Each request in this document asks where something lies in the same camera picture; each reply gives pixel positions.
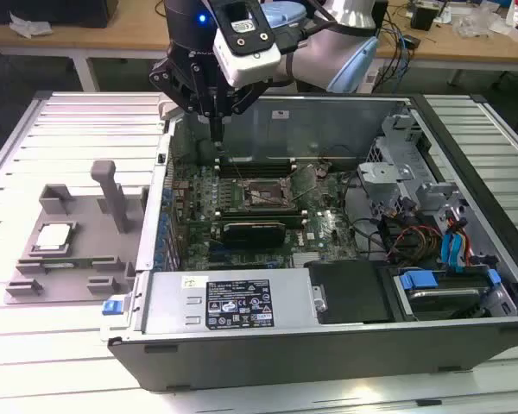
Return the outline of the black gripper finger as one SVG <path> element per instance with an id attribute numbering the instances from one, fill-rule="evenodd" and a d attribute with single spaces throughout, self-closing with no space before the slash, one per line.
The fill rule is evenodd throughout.
<path id="1" fill-rule="evenodd" d="M 210 137 L 218 142 L 215 90 L 207 77 L 211 68 L 196 59 L 165 58 L 152 67 L 150 82 L 187 113 L 201 116 L 209 124 Z"/>
<path id="2" fill-rule="evenodd" d="M 226 81 L 218 85 L 218 142 L 224 138 L 224 119 L 243 114 L 267 89 L 268 81 L 240 88 L 229 86 Z"/>

